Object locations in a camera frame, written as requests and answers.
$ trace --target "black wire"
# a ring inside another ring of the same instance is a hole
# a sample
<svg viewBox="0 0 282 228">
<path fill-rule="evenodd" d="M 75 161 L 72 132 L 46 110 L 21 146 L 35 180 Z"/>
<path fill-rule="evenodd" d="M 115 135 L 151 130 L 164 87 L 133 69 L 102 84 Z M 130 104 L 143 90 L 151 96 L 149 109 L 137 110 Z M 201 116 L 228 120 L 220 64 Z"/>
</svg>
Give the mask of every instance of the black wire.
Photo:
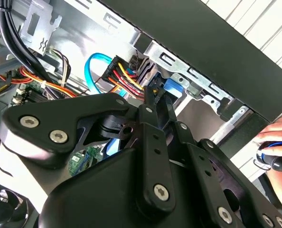
<svg viewBox="0 0 282 228">
<path fill-rule="evenodd" d="M 264 169 L 264 168 L 260 167 L 259 165 L 257 165 L 257 164 L 256 164 L 256 159 L 253 160 L 253 164 L 254 164 L 255 166 L 257 166 L 257 167 L 258 167 L 259 169 L 261 169 L 261 170 L 264 170 L 264 171 L 269 171 L 269 170 L 271 170 L 271 168 Z"/>
<path fill-rule="evenodd" d="M 68 58 L 62 54 L 62 52 L 56 50 L 56 52 L 54 52 L 63 62 L 63 71 L 64 71 L 64 61 L 66 61 L 67 63 L 67 74 L 65 76 L 65 82 L 67 82 L 67 80 L 69 79 L 69 76 L 71 74 L 71 66 L 69 64 L 69 60 Z"/>
<path fill-rule="evenodd" d="M 128 83 L 131 87 L 133 87 L 135 90 L 137 90 L 139 93 L 143 94 L 143 91 L 140 90 L 137 86 L 135 86 L 133 83 L 131 83 L 124 75 L 123 75 L 123 72 L 118 68 L 116 67 L 116 71 L 117 73 L 120 75 L 120 77 L 126 82 Z"/>
<path fill-rule="evenodd" d="M 7 8 L 11 7 L 11 0 L 4 0 L 4 4 L 6 4 Z M 16 30 L 11 12 L 5 12 L 6 21 L 9 27 L 9 31 L 11 33 L 12 39 L 15 42 L 18 49 L 23 53 L 23 55 L 26 57 L 26 59 L 29 61 L 29 63 L 34 67 L 36 72 L 34 72 L 37 76 L 39 76 L 41 79 L 46 80 L 47 82 L 52 82 L 49 75 L 45 71 L 44 67 L 41 65 L 39 60 L 28 50 L 28 48 L 25 46 L 21 38 L 19 37 L 19 34 Z"/>
<path fill-rule="evenodd" d="M 140 99 L 144 99 L 144 97 L 137 95 L 135 91 L 132 91 L 129 87 L 127 87 L 126 85 L 124 85 L 123 83 L 121 83 L 121 82 L 119 81 L 119 79 L 118 79 L 116 76 L 112 75 L 112 76 L 110 76 L 110 77 L 111 77 L 114 81 L 116 81 L 117 83 L 119 83 L 125 90 L 129 91 L 131 94 L 134 94 L 135 97 L 140 98 Z"/>
<path fill-rule="evenodd" d="M 11 7 L 11 1 L 10 0 L 0 0 L 0 7 L 9 9 Z M 3 41 L 6 45 L 6 47 L 9 49 L 9 51 L 13 54 L 13 56 L 31 73 L 37 75 L 38 77 L 46 80 L 45 75 L 40 74 L 31 64 L 31 60 L 22 53 L 21 49 L 16 46 L 14 39 L 12 37 L 11 31 L 9 27 L 11 27 L 11 19 L 9 19 L 10 12 L 5 12 L 0 10 L 0 33 L 3 38 Z M 52 90 L 47 89 L 47 92 L 51 97 L 54 99 L 59 99 L 60 96 L 56 93 L 54 93 Z"/>
<path fill-rule="evenodd" d="M 6 93 L 8 93 L 10 90 L 12 90 L 13 88 L 15 88 L 16 85 L 11 84 L 10 86 L 8 86 L 7 88 L 3 89 L 2 91 L 0 91 L 0 97 L 5 95 Z"/>
</svg>

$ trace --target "metal bolt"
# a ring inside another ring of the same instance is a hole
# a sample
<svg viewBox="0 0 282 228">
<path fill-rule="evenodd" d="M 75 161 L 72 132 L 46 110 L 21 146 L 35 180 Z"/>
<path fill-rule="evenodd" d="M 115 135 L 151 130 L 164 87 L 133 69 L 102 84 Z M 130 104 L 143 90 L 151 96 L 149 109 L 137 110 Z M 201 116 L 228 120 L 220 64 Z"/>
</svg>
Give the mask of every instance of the metal bolt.
<svg viewBox="0 0 282 228">
<path fill-rule="evenodd" d="M 24 116 L 19 120 L 19 122 L 21 123 L 22 126 L 28 128 L 34 128 L 40 124 L 38 119 L 33 116 Z"/>
<path fill-rule="evenodd" d="M 152 113 L 152 110 L 150 108 L 146 108 L 146 110 L 150 113 Z"/>
<path fill-rule="evenodd" d="M 276 216 L 276 220 L 277 220 L 278 224 L 282 227 L 282 218 Z"/>
<path fill-rule="evenodd" d="M 211 141 L 207 141 L 207 145 L 208 145 L 210 148 L 214 148 L 214 145 L 212 144 Z"/>
<path fill-rule="evenodd" d="M 181 123 L 180 126 L 181 126 L 184 130 L 186 130 L 186 129 L 188 128 L 184 123 Z"/>
<path fill-rule="evenodd" d="M 219 216 L 222 218 L 222 220 L 224 222 L 226 222 L 227 224 L 231 224 L 233 222 L 232 216 L 227 211 L 227 209 L 225 209 L 223 207 L 219 207 L 218 208 L 218 213 L 219 213 Z"/>
<path fill-rule="evenodd" d="M 49 137 L 55 143 L 65 143 L 68 139 L 67 134 L 61 130 L 52 131 Z"/>
<path fill-rule="evenodd" d="M 124 101 L 123 101 L 123 100 L 117 99 L 116 101 L 117 101 L 119 104 L 121 104 L 121 105 L 124 104 Z"/>
<path fill-rule="evenodd" d="M 169 192 L 163 185 L 156 184 L 154 193 L 161 201 L 167 201 L 169 199 Z"/>
<path fill-rule="evenodd" d="M 270 227 L 274 227 L 274 224 L 272 222 L 272 220 L 267 217 L 265 214 L 263 214 L 263 219 L 265 220 L 265 222 L 270 226 Z"/>
</svg>

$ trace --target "black cable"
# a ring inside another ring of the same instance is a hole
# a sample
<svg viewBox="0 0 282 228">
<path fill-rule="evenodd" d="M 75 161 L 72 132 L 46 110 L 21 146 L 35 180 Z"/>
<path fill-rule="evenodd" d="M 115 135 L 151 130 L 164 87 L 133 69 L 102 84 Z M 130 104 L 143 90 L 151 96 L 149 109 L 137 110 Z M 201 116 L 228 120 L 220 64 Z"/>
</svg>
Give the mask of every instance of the black cable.
<svg viewBox="0 0 282 228">
<path fill-rule="evenodd" d="M 37 75 L 38 77 L 42 78 L 43 80 L 52 82 L 51 79 L 43 74 L 40 74 L 34 66 L 31 64 L 31 60 L 28 59 L 21 51 L 21 49 L 16 46 L 14 39 L 12 37 L 11 31 L 9 27 L 12 27 L 11 24 L 11 19 L 9 19 L 10 15 L 10 9 L 11 9 L 11 1 L 10 0 L 0 0 L 0 33 L 3 38 L 3 41 L 6 45 L 6 47 L 9 49 L 9 51 L 13 54 L 13 56 L 31 73 Z M 47 89 L 47 92 L 49 95 L 54 98 L 54 99 L 59 99 L 60 96 L 56 93 L 54 93 L 52 90 Z"/>
<path fill-rule="evenodd" d="M 7 8 L 11 8 L 11 0 L 4 0 L 4 5 L 6 5 Z M 23 53 L 23 55 L 27 58 L 27 60 L 37 71 L 36 75 L 38 75 L 41 79 L 46 80 L 47 82 L 52 82 L 39 60 L 28 50 L 28 48 L 25 46 L 25 44 L 19 37 L 11 12 L 5 12 L 5 16 L 13 41 L 17 45 L 18 49 Z"/>
<path fill-rule="evenodd" d="M 121 79 L 123 81 L 125 81 L 126 83 L 128 83 L 131 87 L 133 87 L 135 90 L 137 90 L 139 93 L 143 94 L 144 92 L 142 90 L 140 90 L 138 87 L 136 87 L 133 83 L 131 83 L 124 75 L 123 75 L 123 72 L 118 68 L 116 67 L 116 71 L 117 73 L 120 75 Z"/>
<path fill-rule="evenodd" d="M 0 91 L 0 97 L 5 95 L 6 93 L 8 93 L 10 90 L 12 90 L 13 88 L 15 88 L 16 85 L 11 84 L 10 86 L 8 86 L 6 89 Z"/>
<path fill-rule="evenodd" d="M 144 97 L 137 95 L 136 92 L 135 92 L 135 91 L 132 91 L 127 85 L 124 85 L 123 83 L 121 83 L 121 82 L 119 81 L 119 79 L 118 79 L 116 76 L 111 75 L 110 77 L 111 77 L 115 82 L 119 83 L 125 90 L 127 90 L 127 91 L 129 91 L 131 94 L 133 94 L 135 97 L 137 97 L 137 98 L 139 98 L 139 99 L 144 99 Z"/>
</svg>

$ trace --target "red wire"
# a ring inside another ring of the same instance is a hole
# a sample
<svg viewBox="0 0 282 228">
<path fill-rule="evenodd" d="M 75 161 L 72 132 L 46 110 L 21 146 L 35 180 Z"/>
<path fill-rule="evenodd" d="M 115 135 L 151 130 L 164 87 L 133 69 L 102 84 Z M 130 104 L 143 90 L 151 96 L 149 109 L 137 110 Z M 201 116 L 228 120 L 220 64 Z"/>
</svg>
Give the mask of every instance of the red wire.
<svg viewBox="0 0 282 228">
<path fill-rule="evenodd" d="M 6 79 L 0 75 L 0 78 L 5 82 Z M 32 82 L 32 79 L 31 78 L 23 78 L 23 79 L 12 79 L 11 80 L 11 83 L 12 84 L 26 84 L 26 83 L 30 83 Z"/>
<path fill-rule="evenodd" d="M 118 74 L 117 71 L 113 70 L 113 73 L 117 76 L 117 78 L 119 79 L 119 81 L 121 81 L 123 84 L 125 84 L 127 87 L 129 87 L 136 95 L 141 95 L 139 91 L 137 91 L 134 87 L 132 87 L 130 84 L 128 84 L 127 82 L 125 82 L 120 75 Z"/>
<path fill-rule="evenodd" d="M 128 71 L 126 71 L 126 73 L 127 73 L 127 75 L 128 75 L 129 77 L 138 77 L 138 75 L 130 75 L 130 74 L 128 73 Z"/>
</svg>

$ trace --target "orange wire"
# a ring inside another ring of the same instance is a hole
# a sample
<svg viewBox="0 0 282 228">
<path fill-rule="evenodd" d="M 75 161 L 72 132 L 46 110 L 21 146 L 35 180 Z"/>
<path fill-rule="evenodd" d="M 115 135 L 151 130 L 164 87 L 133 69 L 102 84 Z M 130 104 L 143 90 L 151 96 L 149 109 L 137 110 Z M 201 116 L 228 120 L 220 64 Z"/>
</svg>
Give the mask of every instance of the orange wire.
<svg viewBox="0 0 282 228">
<path fill-rule="evenodd" d="M 120 87 L 121 89 L 124 89 L 127 93 L 129 93 L 131 96 L 139 99 L 139 100 L 142 100 L 141 98 L 139 97 L 136 97 L 136 95 L 132 94 L 130 91 L 126 90 L 123 86 L 121 86 L 119 83 L 117 83 L 116 81 L 114 81 L 112 78 L 108 78 L 108 80 L 110 80 L 112 83 L 114 83 L 115 85 L 117 85 L 118 87 Z"/>
<path fill-rule="evenodd" d="M 5 82 L 6 81 L 6 78 L 2 75 L 0 75 L 0 78 Z M 23 79 L 12 79 L 11 80 L 11 83 L 12 84 L 26 84 L 26 83 L 30 83 L 32 82 L 32 79 L 31 78 L 23 78 Z"/>
<path fill-rule="evenodd" d="M 41 80 L 41 79 L 39 79 L 38 77 L 36 77 L 35 75 L 29 73 L 29 72 L 28 72 L 26 69 L 24 69 L 24 68 L 20 68 L 20 73 L 21 73 L 22 75 L 26 76 L 26 77 L 29 77 L 29 78 L 31 78 L 31 79 L 33 79 L 33 80 L 39 82 L 39 83 L 42 83 L 42 82 L 43 82 L 43 80 Z M 49 82 L 46 82 L 45 85 L 47 85 L 47 86 L 49 86 L 49 87 L 51 87 L 51 88 L 54 88 L 54 89 L 56 89 L 56 90 L 59 90 L 59 91 L 65 93 L 66 95 L 68 95 L 69 97 L 77 97 L 76 94 L 74 94 L 72 91 L 70 91 L 70 90 L 67 89 L 67 88 L 63 88 L 63 87 L 60 87 L 60 86 L 58 86 L 58 85 L 56 85 L 56 84 L 49 83 Z"/>
<path fill-rule="evenodd" d="M 113 89 L 110 91 L 110 93 L 114 93 L 114 92 L 116 92 L 118 89 L 119 89 L 119 87 L 116 86 L 115 88 L 113 88 Z"/>
</svg>

